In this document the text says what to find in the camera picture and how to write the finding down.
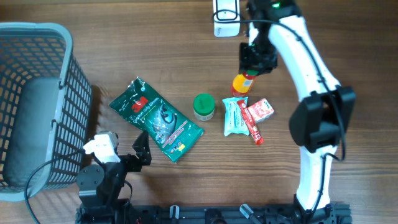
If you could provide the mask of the red white small packet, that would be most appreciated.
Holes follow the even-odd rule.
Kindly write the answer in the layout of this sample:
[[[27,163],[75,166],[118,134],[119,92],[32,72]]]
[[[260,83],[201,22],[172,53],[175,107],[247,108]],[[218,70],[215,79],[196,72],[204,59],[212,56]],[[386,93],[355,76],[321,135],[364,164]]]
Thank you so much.
[[[273,107],[265,98],[251,105],[248,110],[256,123],[260,123],[274,114]]]

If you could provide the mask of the yellow red sauce bottle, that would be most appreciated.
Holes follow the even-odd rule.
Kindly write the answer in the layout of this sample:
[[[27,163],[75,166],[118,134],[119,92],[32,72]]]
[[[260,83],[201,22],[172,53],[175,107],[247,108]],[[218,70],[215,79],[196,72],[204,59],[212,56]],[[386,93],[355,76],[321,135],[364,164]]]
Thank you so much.
[[[258,72],[254,70],[238,74],[231,84],[232,95],[235,97],[247,96],[257,75]]]

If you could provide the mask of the teal snack packet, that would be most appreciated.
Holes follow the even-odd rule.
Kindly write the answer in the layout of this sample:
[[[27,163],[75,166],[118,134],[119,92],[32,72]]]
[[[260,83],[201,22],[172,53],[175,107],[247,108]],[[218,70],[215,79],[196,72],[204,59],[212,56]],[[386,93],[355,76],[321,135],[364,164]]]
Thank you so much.
[[[247,97],[232,97],[225,98],[222,100],[225,106],[225,117],[224,117],[224,135],[230,134],[244,134],[249,135],[248,127],[243,120],[241,109],[237,102],[244,100],[247,103]]]

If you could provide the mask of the green lid jar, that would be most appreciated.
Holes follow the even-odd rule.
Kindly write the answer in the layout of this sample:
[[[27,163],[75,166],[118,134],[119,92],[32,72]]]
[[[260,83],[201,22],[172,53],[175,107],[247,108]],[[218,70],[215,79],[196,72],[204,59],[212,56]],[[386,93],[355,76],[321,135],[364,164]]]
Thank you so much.
[[[215,113],[215,100],[208,93],[197,95],[193,101],[194,115],[200,121],[208,121]]]

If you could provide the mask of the green 3M gloves packet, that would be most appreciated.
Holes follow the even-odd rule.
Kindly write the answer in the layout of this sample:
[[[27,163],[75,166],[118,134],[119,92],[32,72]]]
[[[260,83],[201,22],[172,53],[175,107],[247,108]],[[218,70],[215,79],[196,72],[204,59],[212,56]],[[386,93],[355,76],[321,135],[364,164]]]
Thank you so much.
[[[109,106],[127,122],[147,131],[172,162],[177,162],[204,133],[139,77]]]

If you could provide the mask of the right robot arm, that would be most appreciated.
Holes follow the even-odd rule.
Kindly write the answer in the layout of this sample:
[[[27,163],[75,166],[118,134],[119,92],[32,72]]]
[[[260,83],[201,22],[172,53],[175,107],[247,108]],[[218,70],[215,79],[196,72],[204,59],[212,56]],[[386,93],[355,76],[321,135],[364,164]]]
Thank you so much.
[[[270,73],[281,56],[296,87],[298,107],[289,119],[300,149],[300,182],[295,197],[307,216],[330,203],[331,163],[343,161],[354,90],[330,73],[314,46],[295,1],[248,1],[249,40],[239,50],[239,71]]]

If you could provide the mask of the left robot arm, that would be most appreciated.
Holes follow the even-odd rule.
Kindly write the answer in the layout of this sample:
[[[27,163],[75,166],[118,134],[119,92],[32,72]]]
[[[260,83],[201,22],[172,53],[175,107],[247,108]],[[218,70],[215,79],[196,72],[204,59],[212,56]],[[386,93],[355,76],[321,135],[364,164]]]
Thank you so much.
[[[76,223],[142,223],[131,198],[120,199],[119,194],[124,186],[132,188],[126,180],[129,172],[139,172],[151,164],[149,133],[143,131],[135,140],[134,155],[119,155],[118,145],[116,133],[102,131],[83,146],[96,163],[78,173],[76,184],[81,205],[76,210]]]

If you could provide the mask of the red stick sachet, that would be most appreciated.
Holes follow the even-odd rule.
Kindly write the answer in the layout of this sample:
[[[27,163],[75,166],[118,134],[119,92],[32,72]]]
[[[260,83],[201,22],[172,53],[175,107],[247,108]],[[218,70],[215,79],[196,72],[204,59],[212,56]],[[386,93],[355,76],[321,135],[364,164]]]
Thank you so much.
[[[241,110],[241,114],[243,117],[244,122],[246,123],[246,126],[248,127],[248,130],[256,143],[256,145],[261,145],[264,142],[264,139],[262,138],[257,126],[256,122],[252,118],[247,105],[245,104],[244,100],[238,100],[237,104],[239,106],[239,109]]]

